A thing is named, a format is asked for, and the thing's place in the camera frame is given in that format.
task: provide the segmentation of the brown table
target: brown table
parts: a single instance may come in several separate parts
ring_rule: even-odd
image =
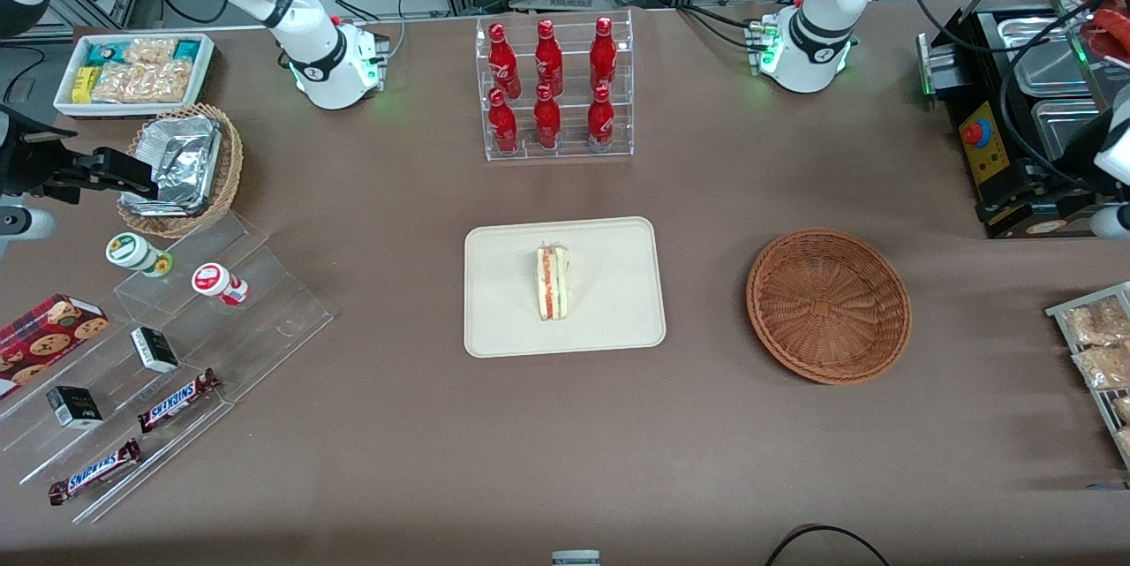
[[[471,20],[411,24],[388,90],[340,112],[294,90],[268,32],[214,32],[209,99],[246,145],[235,208],[338,317],[97,524],[0,467],[0,563],[759,564],[808,522],[895,564],[1124,563],[1130,494],[1081,489],[1122,473],[1042,310],[1130,279],[1125,245],[983,240],[945,111],[916,96],[919,10],[869,8],[819,95],[750,78],[675,11],[635,20],[636,156],[570,167],[486,164]],[[81,148],[138,127],[61,123]],[[113,195],[84,199],[8,249],[0,321],[122,279],[101,256]],[[468,356],[464,235],[606,216],[654,224],[667,340]],[[755,253],[810,225],[870,241],[912,297],[906,354],[869,384],[803,381],[748,324]],[[792,564],[869,563],[798,545]]]

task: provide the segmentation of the coca-cola bottle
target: coca-cola bottle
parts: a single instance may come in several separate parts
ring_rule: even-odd
[[[553,88],[548,82],[538,86],[538,103],[533,106],[533,120],[538,124],[538,143],[548,151],[557,148],[562,136],[562,111],[554,99]]]
[[[490,120],[495,147],[502,155],[513,156],[518,153],[518,120],[514,120],[514,112],[506,104],[506,96],[501,88],[492,87],[487,98],[490,99],[487,119]]]
[[[506,43],[506,31],[502,23],[492,23],[487,28],[490,36],[490,75],[495,86],[506,93],[507,98],[516,99],[522,95],[522,82],[518,79],[518,56],[514,47]]]
[[[548,18],[538,20],[538,50],[533,52],[538,64],[538,82],[547,82],[554,95],[565,92],[565,70],[562,64],[562,46],[554,36],[554,23]]]
[[[616,79],[616,42],[612,40],[612,19],[607,16],[597,18],[597,38],[592,40],[589,63],[589,84],[592,90],[597,92],[601,84],[612,87],[612,80]]]
[[[605,153],[612,145],[612,120],[616,108],[608,102],[608,86],[598,86],[592,92],[592,104],[589,106],[589,148]]]

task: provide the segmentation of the yellow control panel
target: yellow control panel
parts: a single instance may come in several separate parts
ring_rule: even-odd
[[[965,159],[970,163],[970,171],[973,172],[973,181],[977,186],[1008,168],[1005,143],[1001,143],[1000,134],[997,132],[997,120],[993,119],[989,103],[982,104],[962,123],[958,134],[962,137]]]

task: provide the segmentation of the brown woven basket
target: brown woven basket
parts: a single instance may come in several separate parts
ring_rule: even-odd
[[[133,228],[138,233],[176,240],[179,236],[188,235],[190,230],[197,228],[198,225],[203,224],[206,220],[210,220],[211,217],[223,215],[231,207],[232,200],[235,200],[235,192],[240,188],[240,171],[243,168],[243,142],[240,139],[240,132],[235,131],[232,121],[219,108],[215,108],[210,104],[198,103],[193,104],[192,107],[181,107],[177,111],[169,111],[168,114],[157,115],[156,119],[149,120],[149,123],[157,122],[157,120],[186,119],[190,115],[208,115],[210,119],[218,120],[224,127],[219,159],[216,163],[211,201],[208,208],[205,209],[205,212],[195,217],[141,217],[132,215],[132,212],[122,208],[122,204],[118,204],[118,215],[125,220],[125,224],[130,228]],[[141,127],[141,131],[145,131],[145,128],[148,128],[149,123],[145,123]],[[137,153],[138,142],[141,140],[141,131],[138,131],[138,134],[133,136],[133,143],[130,145],[129,150],[130,156]]]
[[[910,298],[892,264],[829,228],[771,241],[749,271],[746,308],[782,365],[828,385],[890,369],[911,333]]]

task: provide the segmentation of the red cookie box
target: red cookie box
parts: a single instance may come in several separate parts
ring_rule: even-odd
[[[0,329],[0,398],[66,357],[110,322],[97,305],[52,295]]]

